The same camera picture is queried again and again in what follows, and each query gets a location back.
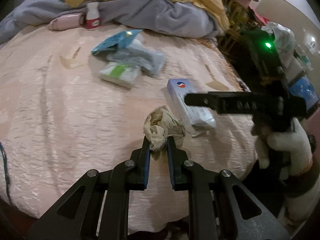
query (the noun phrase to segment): black wristband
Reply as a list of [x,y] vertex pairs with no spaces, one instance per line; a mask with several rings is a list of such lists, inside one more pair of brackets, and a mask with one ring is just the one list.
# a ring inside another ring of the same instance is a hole
[[283,181],[283,193],[289,198],[297,198],[304,195],[314,187],[319,178],[319,174],[319,163],[316,158],[313,157],[313,164],[309,171],[300,176],[289,176],[288,179]]

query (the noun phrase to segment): circular logo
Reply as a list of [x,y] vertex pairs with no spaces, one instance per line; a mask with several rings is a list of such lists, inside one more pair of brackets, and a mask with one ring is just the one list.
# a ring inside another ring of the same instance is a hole
[[177,85],[178,85],[178,87],[180,87],[180,88],[185,88],[185,87],[186,87],[186,84],[183,83],[183,82],[178,82]]
[[92,23],[92,26],[98,26],[100,24],[100,21],[99,20],[96,20]]

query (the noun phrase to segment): gray blanket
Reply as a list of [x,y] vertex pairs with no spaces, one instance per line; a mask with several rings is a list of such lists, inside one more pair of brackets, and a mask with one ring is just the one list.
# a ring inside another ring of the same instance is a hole
[[[170,0],[111,0],[99,3],[101,23],[112,21],[139,29],[180,37],[212,38],[219,32],[216,20],[190,2]],[[25,0],[0,22],[0,43],[13,38],[27,25],[41,25],[69,13],[86,12],[63,0]]]

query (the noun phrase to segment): green label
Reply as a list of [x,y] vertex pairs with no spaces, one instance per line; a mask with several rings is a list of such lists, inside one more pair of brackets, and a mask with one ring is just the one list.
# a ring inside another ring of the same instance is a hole
[[116,77],[116,78],[119,78],[122,73],[127,69],[129,68],[129,65],[124,65],[124,64],[121,64],[121,65],[117,65],[111,72],[110,72],[110,77]]

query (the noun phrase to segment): crumpled latex glove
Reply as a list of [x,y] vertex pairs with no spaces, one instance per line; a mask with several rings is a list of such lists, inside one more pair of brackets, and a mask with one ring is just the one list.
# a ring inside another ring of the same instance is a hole
[[[267,143],[272,149],[290,152],[291,166],[288,169],[288,174],[299,176],[311,168],[313,163],[312,153],[308,136],[298,119],[293,119],[293,126],[294,132],[272,132],[264,127],[261,129],[261,133],[266,136]],[[257,138],[255,148],[260,168],[268,168],[270,164],[268,147],[260,138]]]
[[166,106],[160,106],[146,118],[143,132],[150,142],[150,150],[159,152],[164,147],[168,136],[173,136],[177,148],[183,143],[186,129],[182,122]]

